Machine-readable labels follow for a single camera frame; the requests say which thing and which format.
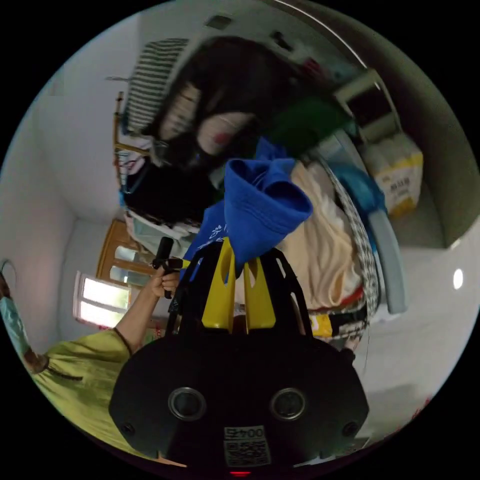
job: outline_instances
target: camera lens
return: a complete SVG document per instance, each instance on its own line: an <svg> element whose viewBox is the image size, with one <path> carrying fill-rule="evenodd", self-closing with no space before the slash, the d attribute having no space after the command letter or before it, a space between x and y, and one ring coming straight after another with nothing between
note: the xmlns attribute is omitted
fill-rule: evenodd
<svg viewBox="0 0 480 480"><path fill-rule="evenodd" d="M305 410L305 397L295 388L284 388L271 399L270 410L279 420L296 420Z"/></svg>
<svg viewBox="0 0 480 480"><path fill-rule="evenodd" d="M180 420L194 421L200 419L207 408L204 396L189 387L177 388L168 399L170 411Z"/></svg>

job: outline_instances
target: window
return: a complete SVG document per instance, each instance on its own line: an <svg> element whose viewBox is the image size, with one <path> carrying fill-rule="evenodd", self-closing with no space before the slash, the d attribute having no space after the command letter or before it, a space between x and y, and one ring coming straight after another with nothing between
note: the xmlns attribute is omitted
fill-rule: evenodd
<svg viewBox="0 0 480 480"><path fill-rule="evenodd" d="M141 250L130 238L126 224L113 220L100 253L96 278L110 285L141 289L155 273L149 265L155 255Z"/></svg>
<svg viewBox="0 0 480 480"><path fill-rule="evenodd" d="M131 291L127 286L108 283L77 272L73 294L73 316L99 328L115 327L127 312Z"/></svg>

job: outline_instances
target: yellow bracket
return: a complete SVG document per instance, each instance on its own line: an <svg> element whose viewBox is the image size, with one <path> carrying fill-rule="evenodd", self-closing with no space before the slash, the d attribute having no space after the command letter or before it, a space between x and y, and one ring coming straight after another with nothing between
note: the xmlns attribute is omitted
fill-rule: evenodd
<svg viewBox="0 0 480 480"><path fill-rule="evenodd" d="M203 326L232 333L235 302L235 257L230 240L225 237L206 300Z"/></svg>
<svg viewBox="0 0 480 480"><path fill-rule="evenodd" d="M253 329L271 329L275 313L260 259L254 258L243 267L247 332Z"/></svg>

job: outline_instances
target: hand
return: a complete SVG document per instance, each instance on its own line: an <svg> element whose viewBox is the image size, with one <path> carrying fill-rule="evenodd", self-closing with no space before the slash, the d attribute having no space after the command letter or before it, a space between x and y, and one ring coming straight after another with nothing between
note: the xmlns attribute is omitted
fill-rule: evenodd
<svg viewBox="0 0 480 480"><path fill-rule="evenodd" d="M345 345L343 346L344 349L350 349L352 352L359 346L360 340L362 336L349 336L346 339Z"/></svg>
<svg viewBox="0 0 480 480"><path fill-rule="evenodd" d="M175 271L165 275L165 270L160 267L150 279L151 291L156 297L165 297L165 291L175 295L175 290L179 286L180 273Z"/></svg>

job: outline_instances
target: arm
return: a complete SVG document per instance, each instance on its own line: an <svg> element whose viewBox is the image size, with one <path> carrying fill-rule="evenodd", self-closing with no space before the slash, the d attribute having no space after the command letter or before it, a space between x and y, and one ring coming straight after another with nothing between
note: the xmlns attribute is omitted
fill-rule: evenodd
<svg viewBox="0 0 480 480"><path fill-rule="evenodd" d="M116 330L128 343L132 352L136 352L142 344L159 298L165 296L165 290L173 293L178 283L178 272L164 276L163 268L159 268L118 322Z"/></svg>
<svg viewBox="0 0 480 480"><path fill-rule="evenodd" d="M167 460L166 458L162 458L160 455L155 460L155 462L158 462L159 464L164 464L164 465L174 465L175 467L186 467L186 465L184 465L183 463L177 463L176 461Z"/></svg>

